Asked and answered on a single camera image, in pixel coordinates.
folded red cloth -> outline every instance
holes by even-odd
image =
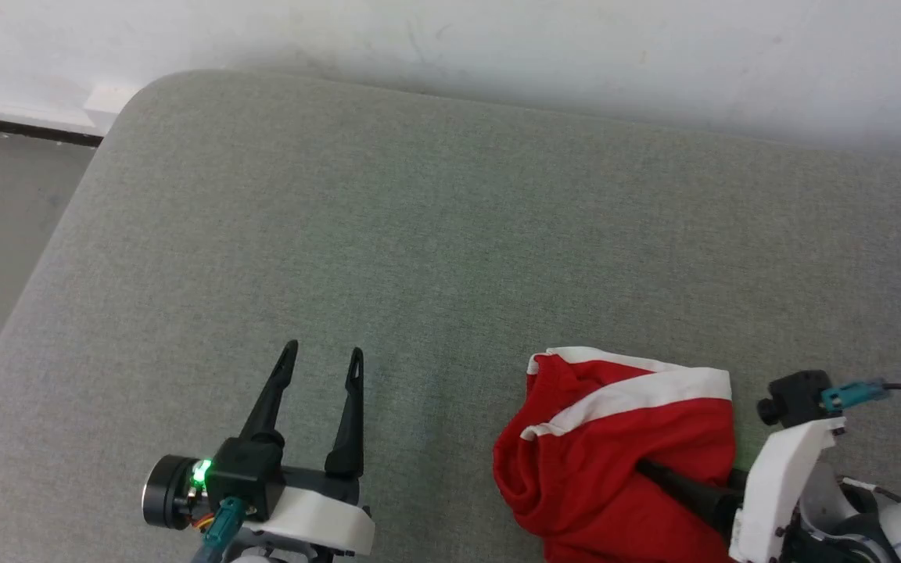
[[[736,454],[729,374],[593,348],[530,359],[493,474],[550,563],[723,563],[718,534],[635,471],[648,457],[723,486]]]

gray cushion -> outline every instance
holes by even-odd
[[[490,474],[531,353],[901,381],[901,163],[308,79],[164,78],[91,164],[0,338],[0,561],[187,561],[165,453],[237,432],[300,339],[286,462],[366,359],[378,561],[532,561]],[[901,396],[843,469],[901,492]]]

white stripe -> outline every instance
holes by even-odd
[[[562,348],[548,348],[547,352],[535,353],[531,356],[526,364],[528,375],[537,374],[537,362],[534,359],[538,356],[559,356],[565,360],[566,364],[582,364],[584,361],[595,360],[610,361],[612,364],[640,368],[654,373],[655,371],[686,370],[683,366],[664,364],[662,361],[649,360],[646,357],[622,356],[619,353],[604,352],[604,350],[597,350],[589,346],[563,346]]]
[[[732,400],[728,371],[715,368],[676,368],[613,382],[555,414],[547,423],[529,425],[519,437],[529,441],[546,434],[562,436],[580,425],[611,414],[661,407],[690,399]]]

white wall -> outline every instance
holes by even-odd
[[[254,66],[901,154],[896,0],[0,0],[1,117]]]

